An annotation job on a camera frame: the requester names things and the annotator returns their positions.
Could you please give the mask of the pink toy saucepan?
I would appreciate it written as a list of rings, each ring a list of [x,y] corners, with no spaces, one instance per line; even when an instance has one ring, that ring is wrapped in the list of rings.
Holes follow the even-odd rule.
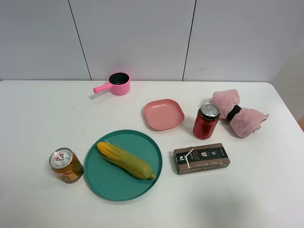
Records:
[[[130,77],[123,72],[117,72],[109,76],[108,83],[93,88],[94,94],[110,90],[114,95],[125,95],[130,91]]]

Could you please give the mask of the gold drink can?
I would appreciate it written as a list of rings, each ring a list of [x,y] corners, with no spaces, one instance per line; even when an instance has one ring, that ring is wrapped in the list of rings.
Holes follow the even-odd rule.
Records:
[[[51,170],[64,183],[75,183],[84,174],[83,165],[69,148],[55,150],[49,158],[49,165]]]

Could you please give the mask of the pink square plate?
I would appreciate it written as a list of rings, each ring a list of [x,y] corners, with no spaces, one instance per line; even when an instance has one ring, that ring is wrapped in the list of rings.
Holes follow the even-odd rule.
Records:
[[[151,101],[143,108],[148,125],[157,131],[179,126],[185,119],[180,105],[171,99]]]

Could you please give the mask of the teal round plate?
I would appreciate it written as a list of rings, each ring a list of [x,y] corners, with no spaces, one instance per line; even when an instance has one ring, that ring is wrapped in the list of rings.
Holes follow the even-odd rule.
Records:
[[[162,153],[148,135],[136,130],[118,130],[95,142],[84,162],[84,174],[89,188],[99,197],[110,201],[128,201],[147,193],[157,180],[141,180],[126,170],[107,161],[97,148],[98,142],[108,141],[146,161],[159,178],[162,171]]]

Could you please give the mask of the red drink can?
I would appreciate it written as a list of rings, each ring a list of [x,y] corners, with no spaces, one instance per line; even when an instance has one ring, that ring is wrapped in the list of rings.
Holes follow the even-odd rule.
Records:
[[[215,130],[219,117],[218,107],[211,103],[203,104],[198,109],[193,127],[194,135],[202,140],[210,138]]]

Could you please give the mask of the black band on towel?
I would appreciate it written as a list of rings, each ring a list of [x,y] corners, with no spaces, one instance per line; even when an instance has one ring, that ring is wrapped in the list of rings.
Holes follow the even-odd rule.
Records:
[[[235,105],[233,109],[227,114],[226,119],[231,121],[234,118],[234,116],[241,111],[241,109],[242,108],[240,106]]]

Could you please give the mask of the brown capsule box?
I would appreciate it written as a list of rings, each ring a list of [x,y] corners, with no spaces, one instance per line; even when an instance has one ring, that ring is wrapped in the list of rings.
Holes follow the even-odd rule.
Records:
[[[230,165],[221,143],[175,149],[173,158],[179,175],[222,169]]]

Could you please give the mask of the pink rolled towel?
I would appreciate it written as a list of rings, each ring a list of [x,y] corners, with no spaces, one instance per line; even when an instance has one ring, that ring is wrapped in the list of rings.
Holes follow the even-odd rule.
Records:
[[[235,105],[239,106],[240,96],[236,89],[216,91],[209,101],[219,108],[220,118],[226,119],[227,114]],[[242,108],[241,111],[229,121],[234,133],[245,138],[261,128],[261,124],[266,121],[269,114],[250,108]]]

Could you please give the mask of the toy corn cob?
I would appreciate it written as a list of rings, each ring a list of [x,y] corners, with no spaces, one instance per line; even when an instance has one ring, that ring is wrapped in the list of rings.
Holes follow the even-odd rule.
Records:
[[[155,180],[157,178],[152,167],[146,161],[123,148],[113,145],[108,141],[98,142],[97,148],[105,160],[124,169],[132,176],[141,180]]]

